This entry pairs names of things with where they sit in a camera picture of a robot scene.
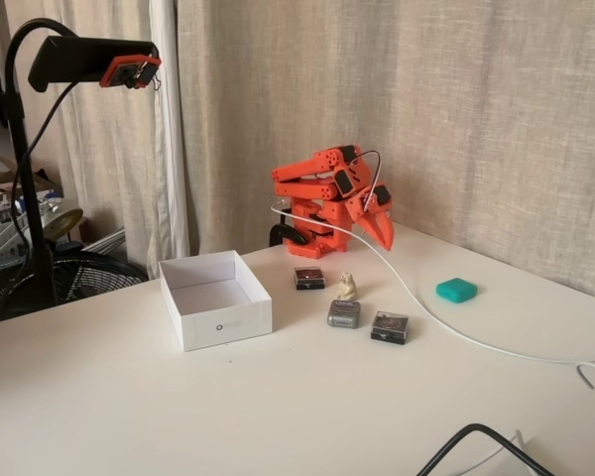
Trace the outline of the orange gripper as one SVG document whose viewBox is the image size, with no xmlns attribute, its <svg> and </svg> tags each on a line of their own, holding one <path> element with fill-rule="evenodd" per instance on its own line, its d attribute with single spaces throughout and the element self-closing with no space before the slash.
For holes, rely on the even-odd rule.
<svg viewBox="0 0 595 476">
<path fill-rule="evenodd" d="M 345 207 L 351 219 L 360 219 L 360 227 L 384 250 L 392 249 L 394 225 L 389 211 L 392 197 L 383 182 L 362 188 L 345 200 Z"/>
</svg>

